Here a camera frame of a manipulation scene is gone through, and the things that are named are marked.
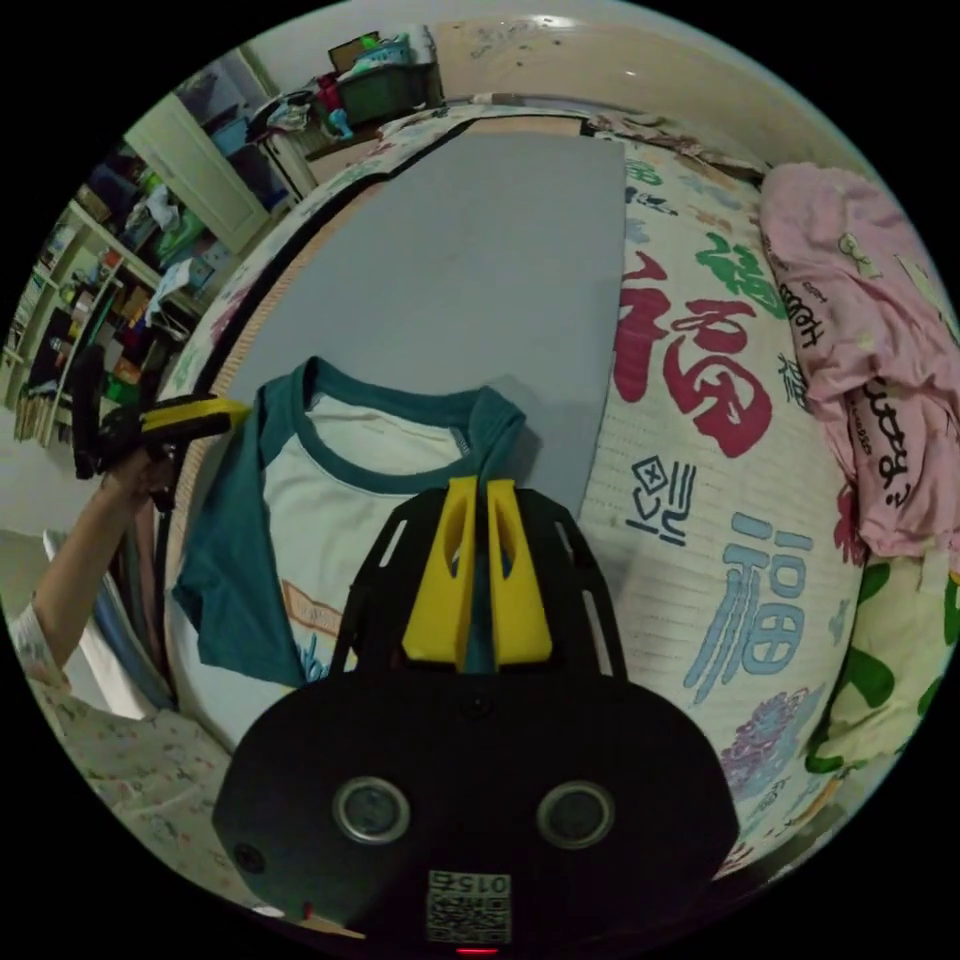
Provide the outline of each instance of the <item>mounting hole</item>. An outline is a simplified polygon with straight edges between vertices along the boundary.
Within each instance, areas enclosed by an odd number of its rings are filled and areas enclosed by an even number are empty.
[[[599,843],[613,826],[613,798],[603,787],[571,780],[554,787],[537,808],[537,829],[561,850],[583,850]]]
[[[410,826],[410,804],[402,791],[387,780],[355,777],[337,790],[333,819],[358,843],[392,843]]]

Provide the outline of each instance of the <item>qr code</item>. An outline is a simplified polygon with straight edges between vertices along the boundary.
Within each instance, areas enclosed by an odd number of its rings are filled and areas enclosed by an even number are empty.
[[[431,871],[427,939],[436,943],[509,943],[510,878]]]

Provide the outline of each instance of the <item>screw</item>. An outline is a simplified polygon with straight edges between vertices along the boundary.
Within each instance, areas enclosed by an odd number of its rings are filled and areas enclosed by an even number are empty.
[[[493,713],[493,698],[485,693],[475,693],[464,700],[461,712],[468,720],[482,720]]]

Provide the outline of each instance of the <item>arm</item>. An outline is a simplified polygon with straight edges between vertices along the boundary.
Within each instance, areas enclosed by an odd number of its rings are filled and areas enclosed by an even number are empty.
[[[139,451],[104,478],[37,586],[33,609],[57,667],[70,659],[134,514],[169,485],[169,461]]]

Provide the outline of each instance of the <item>patterned bedsheet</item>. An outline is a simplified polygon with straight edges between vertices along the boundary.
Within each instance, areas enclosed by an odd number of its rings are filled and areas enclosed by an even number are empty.
[[[162,398],[209,377],[257,279],[346,186],[473,119],[531,114],[581,116],[474,105],[392,125],[247,259]],[[841,666],[863,556],[852,495],[805,408],[757,189],[683,155],[697,152],[690,144],[677,152],[630,139],[629,125],[595,125],[624,142],[627,230],[616,361],[580,522],[631,678],[687,711],[721,758],[742,824],[726,872],[789,838],[829,784],[805,772],[803,748]],[[179,549],[173,538],[168,582]]]

